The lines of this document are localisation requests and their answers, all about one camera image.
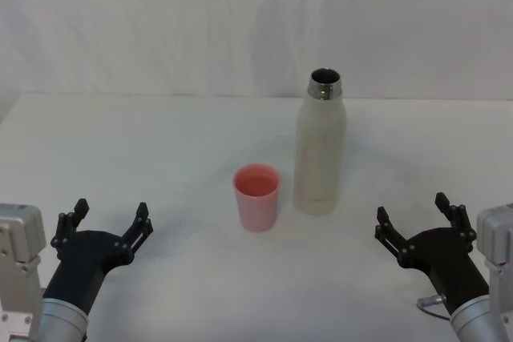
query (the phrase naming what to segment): metal cylinder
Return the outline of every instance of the metal cylinder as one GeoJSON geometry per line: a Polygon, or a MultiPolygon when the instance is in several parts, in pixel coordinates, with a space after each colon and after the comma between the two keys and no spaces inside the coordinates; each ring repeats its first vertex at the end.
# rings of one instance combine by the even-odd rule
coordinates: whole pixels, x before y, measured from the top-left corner
{"type": "Polygon", "coordinates": [[[490,310],[489,296],[479,296],[457,308],[450,324],[462,342],[509,342],[500,318],[490,310]]]}
{"type": "Polygon", "coordinates": [[[342,96],[340,75],[330,68],[315,70],[310,76],[308,95],[314,99],[331,100],[342,96]]]}
{"type": "Polygon", "coordinates": [[[82,342],[89,319],[76,306],[61,300],[45,299],[38,342],[82,342]]]}

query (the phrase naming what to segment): bottle opening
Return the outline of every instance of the bottle opening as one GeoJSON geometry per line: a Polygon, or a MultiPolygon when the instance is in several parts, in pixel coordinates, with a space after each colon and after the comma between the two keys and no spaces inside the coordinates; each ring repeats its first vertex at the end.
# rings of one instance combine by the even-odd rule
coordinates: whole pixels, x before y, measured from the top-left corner
{"type": "Polygon", "coordinates": [[[332,84],[340,80],[340,75],[330,68],[320,68],[312,73],[312,80],[320,84],[332,84]]]}

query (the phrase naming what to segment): cup rim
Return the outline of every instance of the cup rim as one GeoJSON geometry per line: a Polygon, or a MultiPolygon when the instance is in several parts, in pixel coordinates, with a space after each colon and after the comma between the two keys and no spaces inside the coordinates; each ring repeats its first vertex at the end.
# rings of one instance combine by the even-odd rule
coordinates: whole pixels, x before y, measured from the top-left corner
{"type": "Polygon", "coordinates": [[[245,166],[239,168],[235,174],[233,175],[233,178],[232,178],[232,185],[233,185],[233,188],[234,190],[243,195],[244,197],[246,198],[250,198],[250,199],[262,199],[262,198],[265,198],[267,196],[270,196],[270,195],[273,195],[273,194],[276,194],[277,191],[280,190],[281,188],[281,177],[280,177],[280,173],[274,168],[274,167],[271,167],[269,166],[268,164],[265,164],[265,163],[250,163],[250,164],[246,164],[245,166]],[[237,188],[237,185],[236,185],[236,180],[237,178],[244,172],[244,171],[247,171],[248,169],[250,168],[253,168],[253,167],[263,167],[265,168],[267,171],[270,172],[270,174],[272,174],[274,177],[276,177],[277,179],[277,185],[275,188],[273,188],[273,190],[271,192],[269,192],[268,194],[265,194],[265,195],[258,195],[258,196],[255,196],[255,195],[248,195],[248,194],[245,194],[244,192],[242,192],[239,188],[237,188]]]}

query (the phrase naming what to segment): white water bottle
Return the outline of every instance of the white water bottle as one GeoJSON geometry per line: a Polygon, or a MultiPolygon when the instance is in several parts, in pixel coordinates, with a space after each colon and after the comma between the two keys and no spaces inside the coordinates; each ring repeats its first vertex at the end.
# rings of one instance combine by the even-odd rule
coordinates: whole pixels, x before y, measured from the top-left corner
{"type": "Polygon", "coordinates": [[[315,70],[297,116],[294,203],[298,210],[318,215],[337,205],[344,136],[340,75],[335,70],[315,70]]]}

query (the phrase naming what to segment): metal bottle rim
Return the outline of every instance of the metal bottle rim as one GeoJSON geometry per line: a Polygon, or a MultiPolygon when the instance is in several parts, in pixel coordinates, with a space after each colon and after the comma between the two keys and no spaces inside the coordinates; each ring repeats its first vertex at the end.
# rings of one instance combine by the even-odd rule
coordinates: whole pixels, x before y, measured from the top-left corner
{"type": "Polygon", "coordinates": [[[342,96],[341,76],[331,68],[319,68],[310,75],[308,95],[318,100],[333,100],[342,96]]]}

